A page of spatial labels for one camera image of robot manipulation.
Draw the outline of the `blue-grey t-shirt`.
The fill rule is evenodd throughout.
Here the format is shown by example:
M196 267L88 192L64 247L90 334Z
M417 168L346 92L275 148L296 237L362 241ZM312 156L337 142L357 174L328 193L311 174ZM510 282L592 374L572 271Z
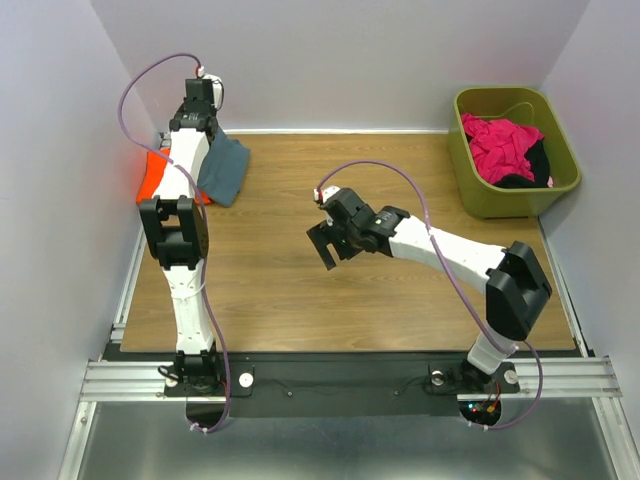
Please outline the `blue-grey t-shirt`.
M213 203L230 208L243 187L250 155L249 148L219 128L200 168L199 190Z

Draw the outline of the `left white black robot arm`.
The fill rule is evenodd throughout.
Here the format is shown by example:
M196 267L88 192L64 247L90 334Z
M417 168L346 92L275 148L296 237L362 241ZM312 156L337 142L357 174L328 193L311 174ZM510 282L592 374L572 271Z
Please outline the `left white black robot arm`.
M169 122L168 162L159 185L139 205L151 256L169 287L176 324L175 357L160 369L167 384L211 394L221 387L215 333L204 299L208 227L199 176L218 128L222 88L212 75L185 81L185 97Z

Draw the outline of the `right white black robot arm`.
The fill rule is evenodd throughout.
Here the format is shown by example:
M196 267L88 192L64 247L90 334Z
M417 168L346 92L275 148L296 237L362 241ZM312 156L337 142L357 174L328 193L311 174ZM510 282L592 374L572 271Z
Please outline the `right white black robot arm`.
M525 243L479 243L431 227L396 207L374 211L350 188L315 190L313 199L325 218L307 235L327 269L362 252L379 253L440 270L456 291L469 285L484 296L480 333L460 366L461 381L472 390L495 380L551 298L551 284Z

